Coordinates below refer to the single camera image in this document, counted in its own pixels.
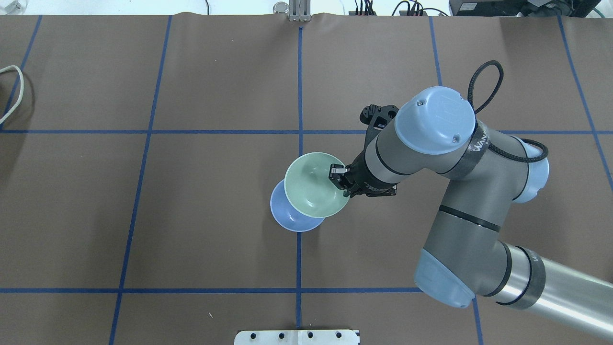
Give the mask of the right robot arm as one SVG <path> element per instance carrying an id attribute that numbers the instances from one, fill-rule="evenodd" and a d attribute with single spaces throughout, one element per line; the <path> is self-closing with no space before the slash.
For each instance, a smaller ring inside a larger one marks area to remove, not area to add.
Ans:
<path id="1" fill-rule="evenodd" d="M 355 160 L 329 167 L 346 196 L 392 196 L 421 170 L 449 179 L 414 282 L 451 307 L 477 296 L 612 340 L 612 284 L 506 244 L 499 232 L 513 203 L 528 202 L 549 177 L 545 149 L 489 129 L 452 88 L 419 92 Z"/>

